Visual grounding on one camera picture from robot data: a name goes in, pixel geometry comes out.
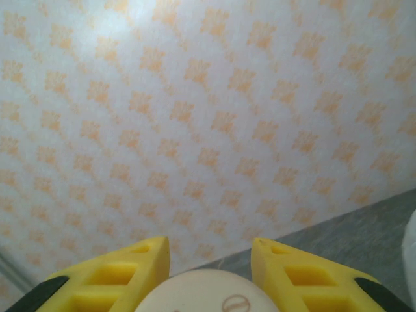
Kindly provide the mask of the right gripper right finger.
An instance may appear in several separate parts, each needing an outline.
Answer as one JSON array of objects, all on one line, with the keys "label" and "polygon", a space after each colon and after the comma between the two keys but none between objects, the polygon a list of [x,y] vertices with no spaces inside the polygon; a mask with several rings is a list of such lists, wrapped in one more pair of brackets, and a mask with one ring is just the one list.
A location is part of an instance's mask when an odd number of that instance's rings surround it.
[{"label": "right gripper right finger", "polygon": [[254,239],[252,280],[279,311],[411,311],[374,277],[280,242]]}]

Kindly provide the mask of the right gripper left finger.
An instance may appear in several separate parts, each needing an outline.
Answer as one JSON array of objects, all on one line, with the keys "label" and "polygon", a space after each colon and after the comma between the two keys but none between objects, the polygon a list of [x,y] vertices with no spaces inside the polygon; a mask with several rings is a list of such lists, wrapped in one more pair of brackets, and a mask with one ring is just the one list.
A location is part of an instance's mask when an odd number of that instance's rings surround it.
[{"label": "right gripper left finger", "polygon": [[50,275],[10,311],[134,311],[170,273],[168,237],[152,237]]}]

